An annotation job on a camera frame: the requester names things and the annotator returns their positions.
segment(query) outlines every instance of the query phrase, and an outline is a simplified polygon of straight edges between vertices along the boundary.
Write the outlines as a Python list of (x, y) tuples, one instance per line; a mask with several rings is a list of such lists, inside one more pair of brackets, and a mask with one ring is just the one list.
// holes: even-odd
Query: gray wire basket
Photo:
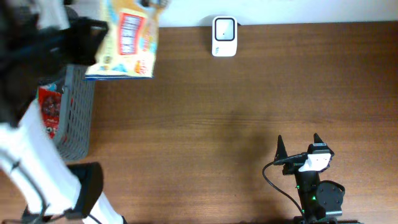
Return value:
[(86, 69), (68, 65), (66, 71), (60, 122), (53, 138), (64, 161), (77, 161), (88, 154), (95, 82), (84, 80)]

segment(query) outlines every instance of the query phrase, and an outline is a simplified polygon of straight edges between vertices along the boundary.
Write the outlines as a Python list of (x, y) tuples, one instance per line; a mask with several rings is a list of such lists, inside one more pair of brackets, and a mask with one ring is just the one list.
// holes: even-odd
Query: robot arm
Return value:
[(66, 64), (93, 64), (108, 27), (87, 18), (70, 24), (61, 0), (32, 2), (0, 0), (0, 166), (27, 201), (28, 223), (57, 214), (125, 223), (102, 192), (99, 164), (67, 167), (32, 101), (39, 83)]
[[(329, 163), (334, 155), (335, 153), (317, 133), (314, 134), (314, 143), (309, 145), (307, 152), (294, 156), (287, 156), (282, 136), (278, 137), (275, 159), (263, 168), (262, 174), (271, 186), (291, 199), (300, 210), (302, 216), (294, 217), (294, 223), (359, 223), (357, 221), (337, 221), (336, 218), (343, 214), (341, 205), (345, 188), (330, 180), (320, 181), (319, 173), (329, 168)], [(265, 169), (271, 165), (283, 165), (283, 175), (295, 176), (301, 207), (291, 196), (277, 188), (266, 177)]]

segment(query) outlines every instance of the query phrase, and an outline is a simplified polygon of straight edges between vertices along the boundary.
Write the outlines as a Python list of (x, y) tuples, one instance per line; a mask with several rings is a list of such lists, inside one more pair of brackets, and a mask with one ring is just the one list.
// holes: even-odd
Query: colorful snack package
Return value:
[(158, 43), (159, 15), (169, 1), (101, 0), (101, 20), (109, 31), (86, 79), (152, 78)]
[(60, 122), (62, 95), (61, 93), (39, 88), (38, 96), (46, 132), (50, 138), (54, 138)]

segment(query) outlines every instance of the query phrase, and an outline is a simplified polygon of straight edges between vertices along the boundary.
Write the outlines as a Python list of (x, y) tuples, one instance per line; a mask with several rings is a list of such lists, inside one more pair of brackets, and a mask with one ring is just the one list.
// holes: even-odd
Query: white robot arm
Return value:
[[(21, 2), (0, 0), (2, 7), (8, 6), (8, 4), (20, 6)], [(38, 29), (55, 26), (63, 30), (70, 27), (61, 0), (36, 0), (35, 4), (30, 5), (30, 9), (38, 11), (40, 14), (37, 21)], [(5, 12), (2, 16), (9, 14), (4, 7), (1, 12)], [(9, 58), (5, 63), (14, 60), (12, 57), (18, 57), (17, 61), (19, 62), (21, 52), (23, 51), (17, 51), (15, 54), (6, 53)], [(21, 60), (29, 61), (24, 56), (22, 58)], [(73, 54), (66, 54), (65, 58), (73, 58)], [(1, 78), (6, 77), (5, 71), (9, 70), (7, 67), (1, 67)], [(31, 102), (23, 117), (18, 120), (17, 127), (15, 127), (15, 122), (5, 122), (5, 119), (13, 120), (8, 115), (12, 114), (10, 111), (14, 110), (6, 110), (8, 109), (6, 106), (9, 105), (5, 106), (4, 98), (0, 97), (0, 100), (2, 107), (0, 108), (0, 167), (23, 193), (28, 212), (38, 215), (38, 218), (31, 223), (41, 223), (40, 219), (43, 216), (63, 215), (67, 210), (74, 210), (76, 205), (81, 203), (79, 198), (82, 184), (61, 160), (54, 143), (45, 132), (37, 100)], [(97, 198), (95, 204), (93, 202), (93, 206), (89, 208), (90, 214), (81, 217), (84, 218), (84, 223), (126, 223), (124, 218), (114, 211), (105, 194), (100, 190)]]

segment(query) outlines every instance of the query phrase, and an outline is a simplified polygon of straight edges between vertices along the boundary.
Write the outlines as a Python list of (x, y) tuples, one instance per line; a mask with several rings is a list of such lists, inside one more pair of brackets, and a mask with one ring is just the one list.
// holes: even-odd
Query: red snack package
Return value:
[(61, 97), (61, 93), (39, 88), (40, 110), (42, 112), (44, 126), (50, 138), (54, 138), (58, 131)]

